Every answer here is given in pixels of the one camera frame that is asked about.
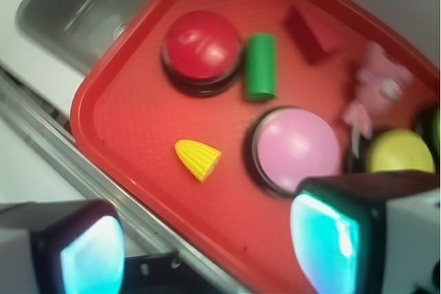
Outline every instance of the red tray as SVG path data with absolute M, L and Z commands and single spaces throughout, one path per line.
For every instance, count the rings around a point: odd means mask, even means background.
M 284 25 L 298 6 L 334 29 L 349 47 L 309 65 Z M 243 40 L 276 36 L 278 98 L 248 103 L 242 82 L 212 98 L 175 90 L 161 69 L 161 40 L 170 24 L 192 10 L 228 18 Z M 382 45 L 417 77 L 406 98 L 375 125 L 410 127 L 424 106 L 439 100 L 439 72 L 391 29 L 348 0 L 151 0 L 92 70 L 72 107 L 80 150 L 192 244 L 254 290 L 307 293 L 291 245 L 291 200 L 270 196 L 245 170 L 245 132 L 262 113 L 297 105 L 322 116 L 347 148 L 340 117 L 351 99 L 354 73 L 367 41 Z M 174 152 L 191 138 L 223 152 L 201 184 Z

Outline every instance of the pink button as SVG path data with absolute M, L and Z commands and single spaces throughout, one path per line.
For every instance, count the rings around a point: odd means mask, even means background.
M 276 188 L 294 193 L 299 182 L 310 176 L 328 176 L 338 171 L 340 146 L 332 128 L 307 110 L 284 107 L 260 123 L 257 158 Z
M 181 16 L 164 38 L 166 65 L 192 81 L 222 79 L 236 69 L 239 57 L 236 30 L 214 12 L 200 10 Z

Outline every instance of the red block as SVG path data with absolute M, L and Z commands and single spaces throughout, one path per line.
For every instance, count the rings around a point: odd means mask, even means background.
M 336 32 L 306 10 L 293 8 L 285 25 L 311 64 L 325 60 L 345 46 Z

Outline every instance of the teal light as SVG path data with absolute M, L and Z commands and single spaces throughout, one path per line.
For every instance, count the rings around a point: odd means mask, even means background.
M 124 261 L 121 225 L 116 218 L 104 216 L 61 251 L 66 294 L 118 293 Z
M 291 235 L 298 263 L 318 293 L 355 293 L 360 228 L 313 195 L 291 206 Z

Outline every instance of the red button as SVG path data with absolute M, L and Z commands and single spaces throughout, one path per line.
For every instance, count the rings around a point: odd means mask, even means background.
M 181 16 L 164 38 L 165 63 L 192 81 L 215 81 L 231 74 L 239 56 L 236 30 L 213 12 L 201 10 Z

